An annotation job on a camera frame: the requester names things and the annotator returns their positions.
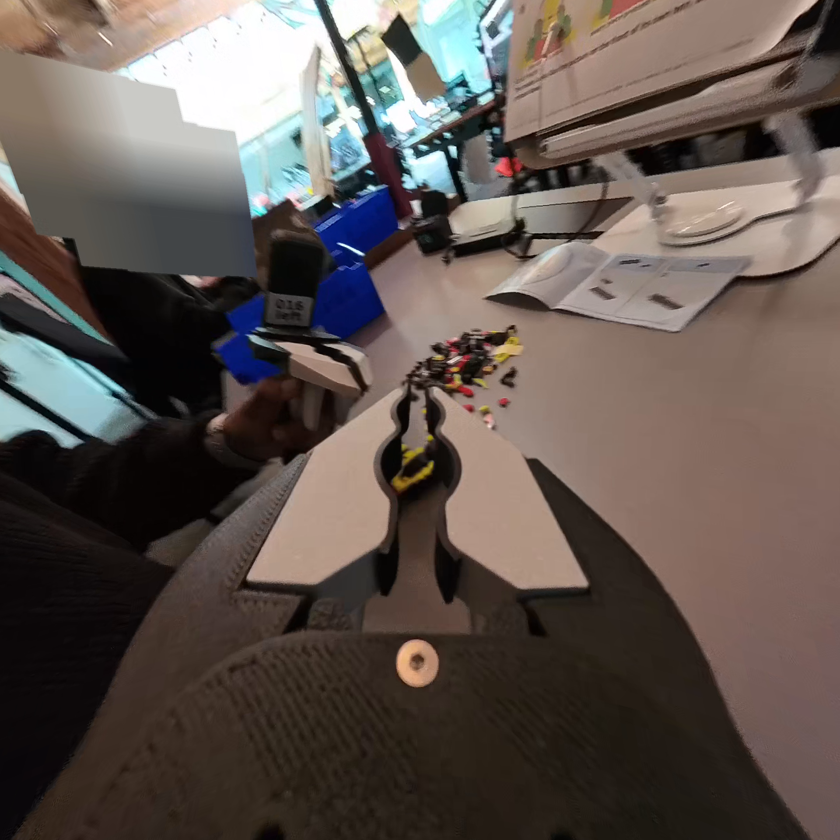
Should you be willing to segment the small black device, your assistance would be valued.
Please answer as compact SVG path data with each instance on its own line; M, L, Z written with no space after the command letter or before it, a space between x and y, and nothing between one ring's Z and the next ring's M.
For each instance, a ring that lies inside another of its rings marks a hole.
M453 232L446 214L413 216L409 227L423 256L442 255L453 242Z

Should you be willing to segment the pile of loose lego pieces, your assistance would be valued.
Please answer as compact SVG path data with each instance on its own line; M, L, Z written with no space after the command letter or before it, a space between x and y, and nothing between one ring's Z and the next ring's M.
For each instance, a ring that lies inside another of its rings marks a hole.
M472 400L490 389L490 380L501 377L516 365L524 345L518 328L470 329L430 345L428 353L415 362L402 379L412 392L438 387L451 396Z

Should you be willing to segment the person's black knit clothing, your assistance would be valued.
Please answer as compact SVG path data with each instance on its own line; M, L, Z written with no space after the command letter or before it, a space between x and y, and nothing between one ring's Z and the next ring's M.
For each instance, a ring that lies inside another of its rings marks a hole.
M228 448L227 414L200 416L210 417L206 443L224 465L248 480L265 464ZM10 838L84 736L172 570L146 556L153 542L135 549L38 498L2 496L1 530L1 821Z

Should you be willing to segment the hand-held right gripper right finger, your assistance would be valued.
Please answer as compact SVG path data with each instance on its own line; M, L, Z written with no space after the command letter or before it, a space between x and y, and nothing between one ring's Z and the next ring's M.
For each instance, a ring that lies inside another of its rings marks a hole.
M444 489L434 569L446 603L525 603L588 592L528 461L439 388L427 392L434 473Z

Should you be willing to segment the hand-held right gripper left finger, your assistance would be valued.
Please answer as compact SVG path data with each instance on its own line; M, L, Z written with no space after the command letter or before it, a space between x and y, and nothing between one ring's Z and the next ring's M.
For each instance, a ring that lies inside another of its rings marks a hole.
M252 589L311 599L388 595L411 393L395 389L313 449L246 575Z

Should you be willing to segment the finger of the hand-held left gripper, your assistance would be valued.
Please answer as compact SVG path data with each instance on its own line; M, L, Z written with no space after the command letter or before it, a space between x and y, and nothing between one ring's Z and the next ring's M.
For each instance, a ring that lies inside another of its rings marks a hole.
M374 382L369 357L352 344L324 344L323 351L334 361L344 364L359 394L366 394Z
M340 396L364 394L364 377L358 366L345 354L339 358L319 352L318 348L288 348L288 372L301 382L319 386Z

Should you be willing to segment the flat black box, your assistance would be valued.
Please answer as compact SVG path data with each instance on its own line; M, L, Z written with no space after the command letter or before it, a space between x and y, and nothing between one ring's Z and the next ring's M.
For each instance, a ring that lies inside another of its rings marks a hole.
M483 254L491 250L514 246L526 232L526 221L517 217L513 221L502 220L472 230L453 234L447 256L461 258Z

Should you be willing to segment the black yellow red lego model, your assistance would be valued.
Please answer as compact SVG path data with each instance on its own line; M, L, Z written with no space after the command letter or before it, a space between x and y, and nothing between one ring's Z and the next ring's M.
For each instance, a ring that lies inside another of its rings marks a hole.
M422 438L419 445L409 445L405 439L400 444L400 464L391 480L396 497L408 499L435 478L435 463L438 451L436 437L430 431L427 409L420 410L422 419Z

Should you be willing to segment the instruction booklet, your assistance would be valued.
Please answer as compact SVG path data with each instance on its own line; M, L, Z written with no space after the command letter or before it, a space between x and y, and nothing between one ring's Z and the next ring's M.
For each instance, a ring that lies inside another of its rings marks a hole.
M609 255L575 242L528 260L485 299L677 333L751 263L747 256Z

